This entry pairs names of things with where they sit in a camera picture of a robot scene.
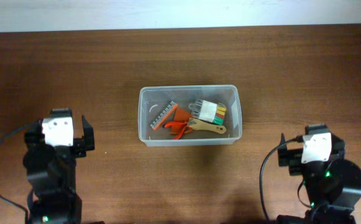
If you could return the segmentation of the red handled pliers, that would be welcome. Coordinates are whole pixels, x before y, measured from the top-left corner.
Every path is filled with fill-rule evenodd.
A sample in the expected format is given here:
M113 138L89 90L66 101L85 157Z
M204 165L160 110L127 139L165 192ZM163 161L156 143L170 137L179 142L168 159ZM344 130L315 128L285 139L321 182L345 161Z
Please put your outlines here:
M171 132L175 134L174 140L180 139L184 134L191 133L193 129L188 125L187 121L170 121L164 125L164 128L174 128L175 132Z

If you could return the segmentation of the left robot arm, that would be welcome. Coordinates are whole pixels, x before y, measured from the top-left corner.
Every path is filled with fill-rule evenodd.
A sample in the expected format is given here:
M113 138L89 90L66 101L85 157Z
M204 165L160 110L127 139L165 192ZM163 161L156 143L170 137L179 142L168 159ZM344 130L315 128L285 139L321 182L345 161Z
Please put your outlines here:
M53 109L49 117L24 134L23 157L32 190L27 196L28 223L80 223L82 200L76 191L76 159L95 149L94 130L82 116L83 136L74 136L69 108Z

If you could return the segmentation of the clear plastic container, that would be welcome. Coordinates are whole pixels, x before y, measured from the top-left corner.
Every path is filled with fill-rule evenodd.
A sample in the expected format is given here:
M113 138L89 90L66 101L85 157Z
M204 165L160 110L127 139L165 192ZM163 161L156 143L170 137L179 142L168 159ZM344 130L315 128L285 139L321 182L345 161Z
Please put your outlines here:
M147 146L233 144L242 136L238 90L234 85L144 87L138 133Z

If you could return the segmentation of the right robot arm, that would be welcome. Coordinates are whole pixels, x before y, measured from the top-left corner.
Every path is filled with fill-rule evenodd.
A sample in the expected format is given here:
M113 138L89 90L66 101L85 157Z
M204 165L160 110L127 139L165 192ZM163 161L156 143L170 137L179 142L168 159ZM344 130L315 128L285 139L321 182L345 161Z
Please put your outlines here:
M290 175L301 175L309 204L305 217L278 215L276 223L353 224L355 204L361 198L361 168L344 158L345 142L325 124L305 127L305 135L297 137L300 149L287 149L281 136L278 164L288 167Z

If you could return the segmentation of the orange bit holder strip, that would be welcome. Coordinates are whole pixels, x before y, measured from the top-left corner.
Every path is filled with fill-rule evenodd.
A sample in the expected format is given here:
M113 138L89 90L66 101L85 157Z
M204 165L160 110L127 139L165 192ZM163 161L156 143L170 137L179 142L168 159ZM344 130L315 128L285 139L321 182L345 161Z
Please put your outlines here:
M161 124L177 109L178 104L170 102L157 116L157 118L150 124L153 130L158 129Z

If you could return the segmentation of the pack of coloured markers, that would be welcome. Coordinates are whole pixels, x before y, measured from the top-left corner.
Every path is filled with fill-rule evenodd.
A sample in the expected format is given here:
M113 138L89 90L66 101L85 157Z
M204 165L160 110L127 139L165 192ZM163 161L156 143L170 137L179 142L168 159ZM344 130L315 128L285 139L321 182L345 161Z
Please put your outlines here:
M194 103L189 104L191 115L193 118L222 125L225 119L227 108L221 103L212 103L210 101L197 99Z

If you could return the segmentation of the orange scraper wooden handle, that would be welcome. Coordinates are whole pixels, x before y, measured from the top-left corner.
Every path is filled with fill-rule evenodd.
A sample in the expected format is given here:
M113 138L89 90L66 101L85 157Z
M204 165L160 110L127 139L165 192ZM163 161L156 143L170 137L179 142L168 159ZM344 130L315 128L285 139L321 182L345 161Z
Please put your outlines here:
M174 120L173 121L187 121L188 125L197 131L211 131L217 134L224 134L227 129L225 126L222 125L215 125L206 123L205 121L201 121L199 119L193 118L192 115L183 109L176 109Z

